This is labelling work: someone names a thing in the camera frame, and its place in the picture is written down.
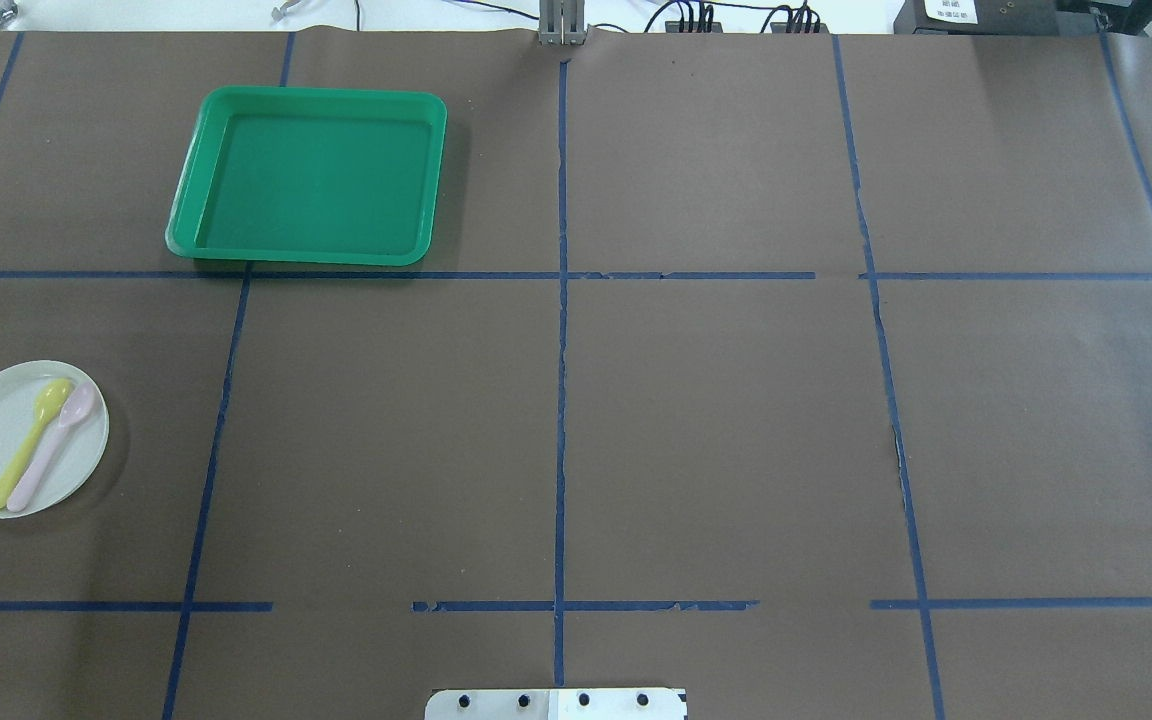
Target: green tray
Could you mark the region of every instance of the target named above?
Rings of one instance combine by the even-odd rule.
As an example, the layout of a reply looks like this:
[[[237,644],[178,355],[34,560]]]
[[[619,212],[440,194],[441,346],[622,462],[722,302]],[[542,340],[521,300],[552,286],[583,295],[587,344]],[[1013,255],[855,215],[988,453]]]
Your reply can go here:
[[[219,88],[166,229],[185,258],[410,265],[429,250],[447,106],[426,92]]]

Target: round plate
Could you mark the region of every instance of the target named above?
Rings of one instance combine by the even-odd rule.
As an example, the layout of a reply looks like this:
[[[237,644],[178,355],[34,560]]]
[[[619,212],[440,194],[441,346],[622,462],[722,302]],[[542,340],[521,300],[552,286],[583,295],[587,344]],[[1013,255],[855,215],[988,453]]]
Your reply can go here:
[[[33,424],[33,400],[47,382],[56,378],[68,378],[76,387],[79,382],[96,385],[88,373],[54,359],[33,359],[0,372],[0,475],[29,432],[29,425]],[[32,511],[46,510],[88,482],[105,454],[105,444],[109,441],[109,411],[105,409],[100,388],[96,388],[96,397],[99,402],[92,414],[74,425],[65,445],[51,461],[33,500],[22,511],[0,510],[0,518],[20,518]],[[56,424],[52,420],[44,437],[54,432]]]

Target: pink spoon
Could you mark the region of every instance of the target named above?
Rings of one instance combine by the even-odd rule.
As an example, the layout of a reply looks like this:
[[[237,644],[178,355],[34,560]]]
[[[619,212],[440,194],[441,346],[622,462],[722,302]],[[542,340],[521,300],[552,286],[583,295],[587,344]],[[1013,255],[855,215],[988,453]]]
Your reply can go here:
[[[73,393],[69,393],[69,400],[60,407],[55,432],[41,441],[38,452],[33,454],[33,461],[29,462],[29,467],[20,476],[17,487],[12,492],[12,497],[8,497],[8,510],[22,511],[29,506],[33,492],[38,488],[38,482],[46,473],[52,457],[56,455],[56,450],[60,450],[65,439],[69,437],[69,430],[85,420],[91,415],[92,407],[96,407],[96,386],[91,382],[83,382],[74,388]]]

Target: spoon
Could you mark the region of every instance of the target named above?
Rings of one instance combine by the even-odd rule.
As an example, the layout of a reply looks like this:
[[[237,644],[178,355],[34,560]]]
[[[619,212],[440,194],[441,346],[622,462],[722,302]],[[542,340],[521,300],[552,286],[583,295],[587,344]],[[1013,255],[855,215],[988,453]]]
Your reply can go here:
[[[0,510],[8,503],[8,495],[12,495],[20,475],[26,469],[29,457],[33,456],[33,448],[38,447],[41,431],[47,427],[47,423],[55,419],[56,414],[60,414],[60,406],[65,404],[65,399],[69,397],[69,391],[73,389],[74,382],[60,378],[47,382],[38,393],[38,397],[33,397],[33,426],[29,429],[29,434],[24,435],[24,442],[20,444],[17,454],[12,456],[3,475],[0,475]]]
[[[91,382],[83,382],[74,388],[74,393],[60,409],[56,432],[47,437],[46,442],[41,444],[41,447],[33,455],[33,462],[29,462],[28,469],[20,476],[17,488],[8,498],[8,510],[22,511],[26,508],[29,500],[33,498],[33,491],[38,488],[41,475],[46,473],[47,465],[51,464],[52,457],[55,457],[56,450],[60,450],[61,444],[69,435],[69,430],[85,420],[91,415],[92,407],[96,407],[96,386]]]

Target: gray table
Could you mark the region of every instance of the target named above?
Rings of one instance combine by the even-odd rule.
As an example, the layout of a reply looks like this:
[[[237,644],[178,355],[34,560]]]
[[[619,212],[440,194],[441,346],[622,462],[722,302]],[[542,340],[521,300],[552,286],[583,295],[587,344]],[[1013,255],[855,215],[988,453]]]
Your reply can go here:
[[[445,99],[424,263],[165,250],[280,82]],[[40,357],[113,430],[0,521],[0,717],[1152,717],[1152,41],[0,35]]]

